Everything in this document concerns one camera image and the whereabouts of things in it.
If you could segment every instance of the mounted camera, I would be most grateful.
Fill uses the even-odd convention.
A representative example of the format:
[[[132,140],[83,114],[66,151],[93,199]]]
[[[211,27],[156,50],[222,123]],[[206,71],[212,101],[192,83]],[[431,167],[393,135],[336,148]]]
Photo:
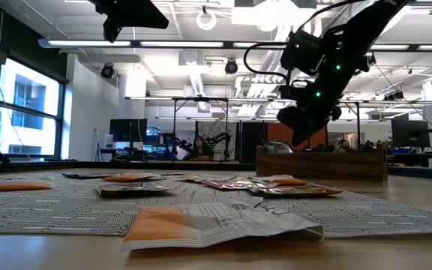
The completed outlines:
[[[238,64],[236,64],[235,59],[228,59],[228,62],[226,64],[226,67],[224,68],[224,71],[226,71],[226,74],[233,75],[236,72],[238,72]]]
[[[89,0],[96,12],[108,16],[104,22],[104,39],[114,42],[123,27],[166,29],[168,19],[150,0]]]
[[[114,67],[112,63],[104,64],[103,69],[101,70],[101,76],[104,79],[112,79],[116,75],[116,72],[114,71]]]

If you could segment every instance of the ceiling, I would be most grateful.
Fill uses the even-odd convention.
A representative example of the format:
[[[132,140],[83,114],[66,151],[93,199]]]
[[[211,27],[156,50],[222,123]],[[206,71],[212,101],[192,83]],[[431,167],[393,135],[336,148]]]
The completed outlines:
[[[213,40],[213,41],[273,41],[277,31],[261,31],[255,25],[235,25],[230,17],[234,0],[222,0],[207,4],[217,11],[216,26],[209,31],[196,24],[200,7],[182,7],[176,3],[174,13],[168,3],[158,2],[158,8],[169,20],[164,30],[150,28],[125,28],[119,35],[120,40]],[[103,39],[102,24],[106,16],[95,12],[92,4],[67,3],[65,0],[0,0],[0,6],[21,22],[30,26],[45,38],[51,39]],[[430,7],[413,8],[381,36],[378,42],[384,43],[432,43],[432,16]],[[338,10],[325,13],[323,24],[338,13]],[[149,69],[153,80],[148,89],[157,92],[161,89],[181,89],[188,84],[190,77],[180,74],[178,55],[180,49],[87,49],[80,56],[138,55]],[[243,50],[206,49],[203,50],[205,63],[211,62],[209,73],[202,75],[206,85],[234,86],[237,76],[226,75],[224,67],[227,59],[234,58],[240,64],[238,74],[248,72],[242,64]],[[248,62],[255,69],[261,68],[266,51],[254,51]],[[406,98],[419,98],[421,82],[431,78],[432,53],[421,52],[378,52],[376,60],[381,70],[373,68],[369,73],[352,79],[345,95],[355,99],[375,98],[375,92],[386,89],[392,83],[403,83]],[[92,61],[87,65],[94,71],[101,69],[103,62]],[[116,64],[121,71],[130,70],[131,63]]]

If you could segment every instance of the white packet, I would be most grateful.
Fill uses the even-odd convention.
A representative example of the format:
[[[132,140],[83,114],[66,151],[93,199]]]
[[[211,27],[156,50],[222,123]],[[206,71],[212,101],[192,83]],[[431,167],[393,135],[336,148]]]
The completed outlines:
[[[274,236],[323,226],[261,198],[248,204],[233,199],[198,205],[143,207],[123,240],[122,251],[143,248],[205,248],[246,236]]]

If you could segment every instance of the window frame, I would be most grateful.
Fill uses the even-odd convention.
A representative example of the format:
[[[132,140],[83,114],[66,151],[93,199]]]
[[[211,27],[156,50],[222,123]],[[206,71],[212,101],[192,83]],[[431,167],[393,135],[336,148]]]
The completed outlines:
[[[14,112],[20,112],[20,113],[26,113],[33,116],[40,116],[43,118],[53,119],[55,121],[55,145],[54,145],[54,154],[30,154],[29,157],[31,159],[35,158],[60,158],[61,157],[61,141],[62,141],[62,125],[63,125],[63,108],[64,108],[64,101],[65,101],[65,88],[66,83],[62,82],[58,79],[53,78],[52,76],[49,76],[37,69],[34,69],[32,67],[29,67],[27,64],[22,63],[21,61],[18,61],[15,58],[8,58],[12,61],[15,61],[16,63],[23,65],[35,72],[38,72],[39,74],[42,74],[46,77],[49,77],[51,80],[55,80],[59,84],[58,89],[58,112],[56,115],[52,115],[49,113],[41,112],[36,109],[30,109],[26,108],[24,106],[15,105],[12,103],[5,103],[2,100],[0,100],[0,107],[5,109],[13,110]],[[2,66],[0,65],[0,76],[2,73]],[[8,158],[27,158],[27,154],[4,154]]]

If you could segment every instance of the security camera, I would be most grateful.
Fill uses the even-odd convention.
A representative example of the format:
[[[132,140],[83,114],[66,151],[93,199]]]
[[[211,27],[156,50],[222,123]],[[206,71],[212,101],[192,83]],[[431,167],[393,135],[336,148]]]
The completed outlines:
[[[114,71],[113,64],[104,64],[103,69],[101,70],[101,76],[104,79],[112,79],[116,75]]]
[[[226,67],[224,68],[226,71],[226,74],[233,75],[236,72],[238,72],[238,65],[236,64],[235,59],[228,59],[228,63],[226,64]]]

